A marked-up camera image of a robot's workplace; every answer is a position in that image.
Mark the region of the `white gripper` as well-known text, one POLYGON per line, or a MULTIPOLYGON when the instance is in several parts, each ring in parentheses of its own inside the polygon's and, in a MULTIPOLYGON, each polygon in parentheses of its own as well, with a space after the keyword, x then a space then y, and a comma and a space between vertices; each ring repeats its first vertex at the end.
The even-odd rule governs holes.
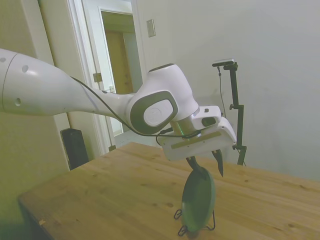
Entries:
POLYGON ((223 155, 221 149, 236 144, 237 137, 230 122, 222 117, 217 124, 204 128, 193 138, 162 137, 161 147, 169 161, 187 160, 193 171, 200 174, 201 166, 195 156, 212 152, 217 161, 218 171, 224 176, 223 155))

